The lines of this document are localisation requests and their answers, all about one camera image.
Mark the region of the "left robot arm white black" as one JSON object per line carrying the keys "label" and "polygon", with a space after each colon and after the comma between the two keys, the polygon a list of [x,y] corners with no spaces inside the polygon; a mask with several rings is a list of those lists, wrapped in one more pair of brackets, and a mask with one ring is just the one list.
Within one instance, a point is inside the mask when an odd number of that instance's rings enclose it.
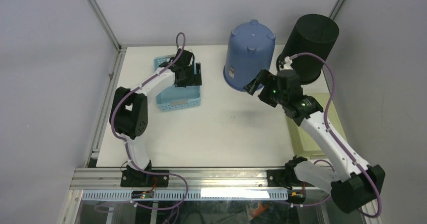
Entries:
{"label": "left robot arm white black", "polygon": [[125,146],[122,187],[148,187],[156,182],[168,185],[168,171],[154,171],[142,134],[149,123],[149,103],[161,111],[196,107],[201,104],[201,64],[192,51],[179,48],[175,55],[154,59],[152,76],[133,88],[116,89],[109,122],[113,134]]}

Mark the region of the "large blue plastic bucket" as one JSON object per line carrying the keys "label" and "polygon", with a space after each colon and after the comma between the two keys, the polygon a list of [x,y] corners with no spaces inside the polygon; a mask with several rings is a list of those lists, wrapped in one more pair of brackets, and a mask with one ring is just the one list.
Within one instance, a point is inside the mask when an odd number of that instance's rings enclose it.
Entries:
{"label": "large blue plastic bucket", "polygon": [[244,91],[262,69],[270,69],[276,35],[257,19],[230,32],[223,76],[234,90]]}

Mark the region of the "light blue perforated basket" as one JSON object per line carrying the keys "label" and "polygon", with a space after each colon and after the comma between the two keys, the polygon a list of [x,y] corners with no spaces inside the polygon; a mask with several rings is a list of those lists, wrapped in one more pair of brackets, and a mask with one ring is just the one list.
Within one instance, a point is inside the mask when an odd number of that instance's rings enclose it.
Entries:
{"label": "light blue perforated basket", "polygon": [[201,86],[168,87],[156,96],[156,104],[164,112],[199,106]]}

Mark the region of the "large black plastic bucket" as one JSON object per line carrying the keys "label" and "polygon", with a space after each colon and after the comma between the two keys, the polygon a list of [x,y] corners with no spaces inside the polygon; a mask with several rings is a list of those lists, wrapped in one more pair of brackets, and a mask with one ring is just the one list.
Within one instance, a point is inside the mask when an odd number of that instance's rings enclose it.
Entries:
{"label": "large black plastic bucket", "polygon": [[[307,14],[299,17],[276,60],[276,70],[284,69],[285,57],[298,53],[308,52],[326,60],[338,36],[338,25],[327,16]],[[308,85],[320,77],[323,63],[312,56],[299,56],[291,67],[300,76],[301,84]]]}

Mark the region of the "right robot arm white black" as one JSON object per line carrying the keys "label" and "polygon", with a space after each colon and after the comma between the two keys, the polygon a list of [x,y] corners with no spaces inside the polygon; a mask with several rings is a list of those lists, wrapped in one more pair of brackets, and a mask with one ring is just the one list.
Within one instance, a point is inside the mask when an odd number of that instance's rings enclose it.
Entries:
{"label": "right robot arm white black", "polygon": [[306,182],[330,195],[344,213],[359,210],[377,200],[382,210],[381,190],[385,171],[358,155],[338,133],[318,101],[303,93],[300,77],[294,70],[272,74],[263,69],[244,91],[253,95],[263,85],[258,98],[271,107],[281,105],[286,116],[310,135],[326,154],[334,171],[323,169],[304,157],[294,157],[285,164],[283,181],[287,186]]}

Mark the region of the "yellow-green perforated basket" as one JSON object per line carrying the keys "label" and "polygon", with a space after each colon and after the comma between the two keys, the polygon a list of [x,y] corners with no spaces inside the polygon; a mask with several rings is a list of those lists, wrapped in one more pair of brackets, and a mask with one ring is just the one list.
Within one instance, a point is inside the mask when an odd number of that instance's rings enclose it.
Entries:
{"label": "yellow-green perforated basket", "polygon": [[[344,129],[341,125],[333,102],[331,102],[329,107],[328,119],[336,129],[335,133],[339,133],[344,138],[344,140],[347,141]],[[307,132],[305,132],[301,127],[297,126],[292,119],[286,117],[286,121],[294,155],[298,157],[302,156],[311,160],[328,158],[320,146],[316,143],[316,141]]]}

